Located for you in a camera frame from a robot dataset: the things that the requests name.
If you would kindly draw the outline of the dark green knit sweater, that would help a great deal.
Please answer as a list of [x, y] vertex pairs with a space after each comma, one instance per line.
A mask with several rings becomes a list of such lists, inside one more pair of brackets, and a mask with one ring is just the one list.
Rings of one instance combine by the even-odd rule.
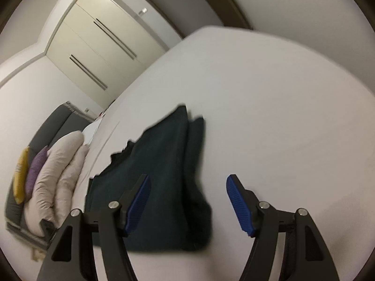
[[186, 106], [178, 106], [137, 141], [128, 141], [121, 152], [111, 155], [110, 164], [89, 181], [85, 211], [119, 200], [146, 174], [151, 193], [137, 228], [124, 240], [127, 249], [204, 249], [212, 233], [212, 210], [196, 181], [204, 134], [204, 118], [190, 119]]

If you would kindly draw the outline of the brown bedroom door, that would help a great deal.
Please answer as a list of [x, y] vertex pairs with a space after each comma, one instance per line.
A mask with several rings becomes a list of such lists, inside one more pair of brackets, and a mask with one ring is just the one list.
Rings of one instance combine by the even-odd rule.
[[186, 37], [205, 26], [252, 29], [235, 0], [146, 0]]

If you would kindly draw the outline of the beige folded duvet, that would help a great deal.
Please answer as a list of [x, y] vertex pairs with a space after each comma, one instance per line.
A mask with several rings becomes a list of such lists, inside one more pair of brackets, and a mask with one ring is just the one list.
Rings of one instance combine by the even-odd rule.
[[83, 143], [84, 134], [81, 131], [73, 131], [57, 140], [47, 151], [47, 160], [37, 176], [32, 197], [23, 210], [25, 223], [33, 235], [46, 237], [41, 227], [43, 220], [51, 222], [53, 226], [57, 225], [53, 209], [56, 186]]

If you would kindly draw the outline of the purple cushion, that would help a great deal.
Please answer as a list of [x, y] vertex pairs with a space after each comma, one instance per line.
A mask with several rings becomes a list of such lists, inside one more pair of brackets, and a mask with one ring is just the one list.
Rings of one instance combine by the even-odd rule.
[[25, 182], [25, 199], [29, 200], [32, 197], [34, 185], [37, 177], [47, 160], [48, 146], [43, 147], [32, 160], [30, 165], [26, 182]]

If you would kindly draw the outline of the yellow cushion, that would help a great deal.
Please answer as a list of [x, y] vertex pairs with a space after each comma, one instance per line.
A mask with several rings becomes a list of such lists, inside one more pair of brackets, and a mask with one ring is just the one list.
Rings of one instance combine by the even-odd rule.
[[25, 181], [29, 170], [29, 150], [25, 147], [19, 156], [13, 175], [13, 196], [17, 204], [25, 200]]

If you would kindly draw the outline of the white bed with sheet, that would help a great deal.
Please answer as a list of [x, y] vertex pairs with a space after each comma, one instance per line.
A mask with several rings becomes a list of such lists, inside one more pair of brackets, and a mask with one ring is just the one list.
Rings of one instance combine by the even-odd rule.
[[239, 177], [277, 209], [308, 210], [341, 280], [374, 249], [374, 95], [353, 74], [292, 41], [206, 27], [139, 76], [108, 108], [74, 194], [142, 132], [184, 104], [206, 123], [197, 177], [212, 208], [202, 252], [130, 255], [139, 280], [238, 280], [253, 241], [226, 192]]

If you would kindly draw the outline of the white pillow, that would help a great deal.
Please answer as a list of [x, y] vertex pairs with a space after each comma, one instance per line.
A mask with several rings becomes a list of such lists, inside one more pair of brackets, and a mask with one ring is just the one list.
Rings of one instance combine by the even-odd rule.
[[84, 136], [84, 144], [90, 145], [93, 141], [93, 138], [100, 127], [100, 124], [102, 122], [102, 118], [96, 119], [91, 124], [87, 125], [87, 127], [82, 131]]

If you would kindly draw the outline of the dark grey headboard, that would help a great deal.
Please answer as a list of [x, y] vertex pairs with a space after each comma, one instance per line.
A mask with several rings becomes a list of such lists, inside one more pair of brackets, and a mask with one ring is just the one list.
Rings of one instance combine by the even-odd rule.
[[[59, 138], [68, 133], [84, 130], [93, 121], [93, 118], [71, 102], [61, 104], [48, 116], [30, 141], [28, 162], [31, 163], [45, 146], [51, 147]], [[25, 244], [40, 251], [46, 251], [49, 241], [35, 236], [28, 230], [23, 216], [23, 207], [23, 203], [17, 204], [13, 196], [13, 187], [10, 186], [4, 212], [6, 229]]]

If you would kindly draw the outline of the cream wardrobe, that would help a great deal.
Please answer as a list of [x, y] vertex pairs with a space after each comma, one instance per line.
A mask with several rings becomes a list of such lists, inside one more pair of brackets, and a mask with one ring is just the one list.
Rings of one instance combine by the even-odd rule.
[[166, 52], [116, 1], [76, 0], [46, 55], [80, 90], [106, 108]]

